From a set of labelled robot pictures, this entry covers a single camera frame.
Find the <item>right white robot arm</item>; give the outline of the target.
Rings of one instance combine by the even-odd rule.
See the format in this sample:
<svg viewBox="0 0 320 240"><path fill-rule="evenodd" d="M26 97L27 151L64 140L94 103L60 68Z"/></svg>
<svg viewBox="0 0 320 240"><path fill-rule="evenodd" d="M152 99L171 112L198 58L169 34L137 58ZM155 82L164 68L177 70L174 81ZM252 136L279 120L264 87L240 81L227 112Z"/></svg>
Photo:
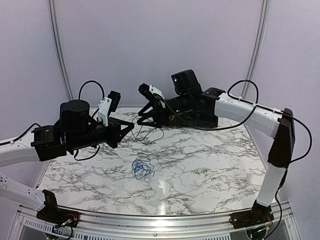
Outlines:
<svg viewBox="0 0 320 240"><path fill-rule="evenodd" d="M277 195L281 181L291 161L295 145L293 112L286 108L280 111L261 106L257 101L236 97L219 88L202 90L195 72L184 70L171 75L176 97L166 99L154 85L142 83L138 91L148 103L138 112L140 126L168 127L173 121L202 131L219 131L218 119L233 120L247 125L273 139L268 154L268 167L255 207L248 212L247 219L258 224L267 216L267 209Z"/></svg>

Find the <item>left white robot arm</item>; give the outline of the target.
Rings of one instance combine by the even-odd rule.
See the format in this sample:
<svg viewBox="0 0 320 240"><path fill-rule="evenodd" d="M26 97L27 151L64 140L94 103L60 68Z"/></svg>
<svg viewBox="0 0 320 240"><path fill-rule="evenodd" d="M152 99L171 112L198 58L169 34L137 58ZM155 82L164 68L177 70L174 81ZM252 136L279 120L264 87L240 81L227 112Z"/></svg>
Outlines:
<svg viewBox="0 0 320 240"><path fill-rule="evenodd" d="M24 162L45 162L88 147L106 143L117 148L133 129L132 122L111 117L117 100L105 97L97 108L97 117L90 116L90 105L84 100L71 100L60 105L60 117L54 125L33 124L22 135L0 144L1 167Z"/></svg>

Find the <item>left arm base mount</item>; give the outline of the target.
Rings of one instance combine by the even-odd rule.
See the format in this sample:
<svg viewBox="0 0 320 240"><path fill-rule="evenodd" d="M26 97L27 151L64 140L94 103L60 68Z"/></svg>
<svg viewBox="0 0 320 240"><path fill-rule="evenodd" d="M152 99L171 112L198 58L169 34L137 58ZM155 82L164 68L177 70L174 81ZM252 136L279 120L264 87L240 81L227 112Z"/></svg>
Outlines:
<svg viewBox="0 0 320 240"><path fill-rule="evenodd" d="M49 190L42 190L44 194L44 207L37 211L36 217L40 220L50 222L59 226L67 222L68 227L76 228L80 213L78 211L58 207L56 196Z"/></svg>

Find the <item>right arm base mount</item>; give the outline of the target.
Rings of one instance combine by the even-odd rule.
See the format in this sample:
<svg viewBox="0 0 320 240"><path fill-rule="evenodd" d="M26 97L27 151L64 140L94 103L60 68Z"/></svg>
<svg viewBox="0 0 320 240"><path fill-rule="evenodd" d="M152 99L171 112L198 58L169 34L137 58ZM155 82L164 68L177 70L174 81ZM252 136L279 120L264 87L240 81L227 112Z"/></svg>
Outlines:
<svg viewBox="0 0 320 240"><path fill-rule="evenodd" d="M269 223L274 219L271 205L264 206L255 200L249 210L232 213L229 223L233 225L234 229L240 229Z"/></svg>

